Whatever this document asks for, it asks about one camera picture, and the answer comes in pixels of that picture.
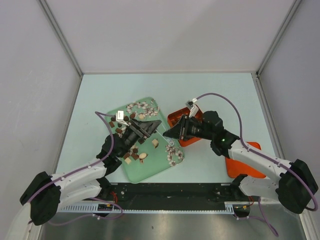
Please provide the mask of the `grey plastic tweezers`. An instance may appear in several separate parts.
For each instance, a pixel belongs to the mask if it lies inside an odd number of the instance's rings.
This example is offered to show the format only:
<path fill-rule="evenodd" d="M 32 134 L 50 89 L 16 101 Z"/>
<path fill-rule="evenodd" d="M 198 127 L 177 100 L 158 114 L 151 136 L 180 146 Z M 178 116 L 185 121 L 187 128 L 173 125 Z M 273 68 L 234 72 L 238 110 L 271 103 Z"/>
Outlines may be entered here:
<path fill-rule="evenodd" d="M 163 136 L 163 134 L 159 130 L 156 130 L 156 133 L 158 133 L 170 146 L 175 145 L 174 141 L 171 138 Z"/>

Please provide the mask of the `white square chocolate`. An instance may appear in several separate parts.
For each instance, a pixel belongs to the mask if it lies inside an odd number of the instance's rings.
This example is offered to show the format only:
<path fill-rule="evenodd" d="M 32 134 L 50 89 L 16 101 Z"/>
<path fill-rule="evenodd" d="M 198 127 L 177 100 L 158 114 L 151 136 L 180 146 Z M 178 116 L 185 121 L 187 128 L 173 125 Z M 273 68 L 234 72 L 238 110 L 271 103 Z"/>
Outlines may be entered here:
<path fill-rule="evenodd" d="M 157 139 L 154 139 L 154 140 L 152 141 L 152 144 L 153 144 L 153 146 L 154 146 L 155 148 L 157 148 L 157 147 L 159 146 L 159 141 L 158 141 Z"/>

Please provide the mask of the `green floral tray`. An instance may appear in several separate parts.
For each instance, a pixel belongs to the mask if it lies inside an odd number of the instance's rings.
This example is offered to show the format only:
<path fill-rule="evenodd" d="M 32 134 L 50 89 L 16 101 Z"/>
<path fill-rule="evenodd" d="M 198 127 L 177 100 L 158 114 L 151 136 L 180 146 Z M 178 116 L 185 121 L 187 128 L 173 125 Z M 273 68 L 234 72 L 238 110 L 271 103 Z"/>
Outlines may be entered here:
<path fill-rule="evenodd" d="M 112 109 L 107 113 L 115 115 L 117 111 L 124 111 L 124 116 L 138 121 L 153 121 L 161 120 L 161 124 L 157 128 L 162 134 L 167 131 L 170 126 L 161 108 L 152 97 L 145 97 L 134 102 L 127 103 L 118 108 Z M 158 147 L 154 147 L 152 141 L 158 140 Z M 175 167 L 182 163 L 185 154 L 183 148 L 177 140 L 174 140 L 174 146 L 169 145 L 158 133 L 153 133 L 150 138 L 147 138 L 143 144 L 137 142 L 131 147 L 129 152 L 121 158 L 122 169 L 127 180 L 132 184 L 140 183 L 154 175 L 157 175 L 171 167 Z M 145 159 L 134 160 L 131 155 L 146 153 Z M 131 159 L 131 163 L 125 162 L 126 158 Z"/>

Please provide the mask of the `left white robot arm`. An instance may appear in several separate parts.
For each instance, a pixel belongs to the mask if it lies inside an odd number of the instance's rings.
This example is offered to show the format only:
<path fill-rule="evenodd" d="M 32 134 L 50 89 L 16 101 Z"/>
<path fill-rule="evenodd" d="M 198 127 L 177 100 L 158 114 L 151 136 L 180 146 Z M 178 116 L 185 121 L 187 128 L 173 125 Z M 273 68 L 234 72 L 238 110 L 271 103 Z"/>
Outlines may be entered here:
<path fill-rule="evenodd" d="M 105 200 L 111 185 L 106 176 L 122 164 L 121 158 L 140 140 L 151 137 L 161 120 L 130 119 L 122 136 L 110 126 L 100 153 L 87 164 L 66 173 L 38 173 L 20 197 L 22 205 L 30 206 L 30 221 L 36 226 L 50 221 L 58 210 L 85 199 Z"/>

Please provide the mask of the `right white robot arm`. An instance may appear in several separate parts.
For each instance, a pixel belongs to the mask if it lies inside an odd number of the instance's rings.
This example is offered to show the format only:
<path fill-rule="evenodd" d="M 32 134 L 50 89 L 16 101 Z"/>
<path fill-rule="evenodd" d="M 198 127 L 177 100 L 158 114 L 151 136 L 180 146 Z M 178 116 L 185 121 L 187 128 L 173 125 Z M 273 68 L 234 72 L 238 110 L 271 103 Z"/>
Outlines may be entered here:
<path fill-rule="evenodd" d="M 287 210 L 301 214 L 308 209 L 319 189 L 304 161 L 277 158 L 245 143 L 224 128 L 216 111 L 206 111 L 201 120 L 184 114 L 163 136 L 177 140 L 191 137 L 209 140 L 217 156 L 242 162 L 266 176 L 255 179 L 247 173 L 238 175 L 230 188 L 231 196 L 237 201 L 247 196 L 278 200 Z"/>

